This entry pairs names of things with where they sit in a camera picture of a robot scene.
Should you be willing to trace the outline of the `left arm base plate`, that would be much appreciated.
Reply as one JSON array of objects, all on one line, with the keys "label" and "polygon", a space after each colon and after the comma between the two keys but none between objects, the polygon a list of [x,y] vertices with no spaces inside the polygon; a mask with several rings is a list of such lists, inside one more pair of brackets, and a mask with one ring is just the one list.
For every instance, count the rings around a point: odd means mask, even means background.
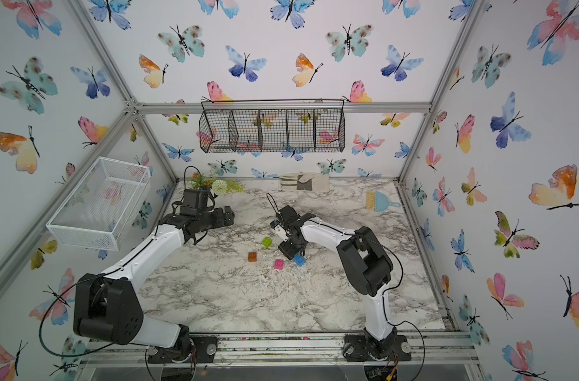
[{"label": "left arm base plate", "polygon": [[192,336],[178,338],[172,348],[155,347],[156,354],[147,355],[148,364],[212,364],[218,348],[215,336]]}]

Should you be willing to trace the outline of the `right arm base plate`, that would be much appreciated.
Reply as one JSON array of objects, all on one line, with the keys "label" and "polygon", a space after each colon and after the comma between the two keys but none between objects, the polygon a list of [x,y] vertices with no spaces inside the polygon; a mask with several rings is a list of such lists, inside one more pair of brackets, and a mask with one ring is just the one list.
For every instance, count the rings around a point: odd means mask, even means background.
[{"label": "right arm base plate", "polygon": [[406,336],[394,332],[382,341],[378,341],[367,332],[355,335],[348,334],[344,337],[342,355],[348,362],[410,361],[411,346],[408,344]]}]

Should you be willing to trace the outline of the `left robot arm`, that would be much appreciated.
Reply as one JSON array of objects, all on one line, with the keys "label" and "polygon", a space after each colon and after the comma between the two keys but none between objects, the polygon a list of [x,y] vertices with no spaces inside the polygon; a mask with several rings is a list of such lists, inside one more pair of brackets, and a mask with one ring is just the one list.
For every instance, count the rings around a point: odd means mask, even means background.
[{"label": "left robot arm", "polygon": [[187,357],[193,344],[184,325],[148,317],[138,291],[159,265],[197,235],[234,224],[229,206],[196,215],[168,214],[132,252],[101,274],[86,274],[75,292],[73,330],[78,336],[125,345],[141,344]]}]

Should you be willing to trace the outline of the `green lego brick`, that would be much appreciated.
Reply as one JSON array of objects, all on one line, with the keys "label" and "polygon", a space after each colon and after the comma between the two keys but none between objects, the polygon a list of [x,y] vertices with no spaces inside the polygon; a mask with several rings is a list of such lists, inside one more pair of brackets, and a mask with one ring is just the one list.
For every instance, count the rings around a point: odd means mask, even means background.
[{"label": "green lego brick", "polygon": [[273,241],[269,237],[265,237],[262,240],[262,245],[266,248],[269,248],[272,245]]}]

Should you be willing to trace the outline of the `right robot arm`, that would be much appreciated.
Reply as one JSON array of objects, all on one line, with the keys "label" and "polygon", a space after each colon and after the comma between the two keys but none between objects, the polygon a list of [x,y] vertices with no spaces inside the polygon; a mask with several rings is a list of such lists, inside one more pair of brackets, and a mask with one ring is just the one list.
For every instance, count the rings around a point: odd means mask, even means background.
[{"label": "right robot arm", "polygon": [[349,284],[362,296],[365,333],[377,342],[395,334],[384,297],[391,288],[393,263],[371,229],[347,230],[314,214],[300,215],[291,206],[277,211],[275,217],[271,228],[281,238],[278,248],[288,260],[302,257],[309,244],[335,252]]}]

